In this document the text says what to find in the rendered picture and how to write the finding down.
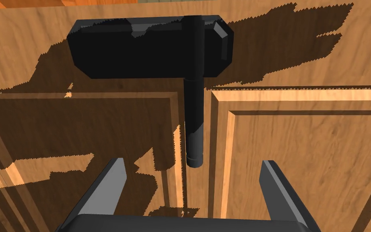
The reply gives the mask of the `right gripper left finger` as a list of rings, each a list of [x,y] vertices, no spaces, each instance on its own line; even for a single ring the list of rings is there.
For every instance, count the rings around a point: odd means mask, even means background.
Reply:
[[[112,215],[126,179],[123,158],[112,159],[72,209],[64,225],[68,225],[80,214]]]

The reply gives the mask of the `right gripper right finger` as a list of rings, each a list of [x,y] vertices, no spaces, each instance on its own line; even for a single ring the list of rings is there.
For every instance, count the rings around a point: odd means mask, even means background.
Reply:
[[[275,161],[262,161],[259,183],[272,221],[292,221],[305,227],[318,227]]]

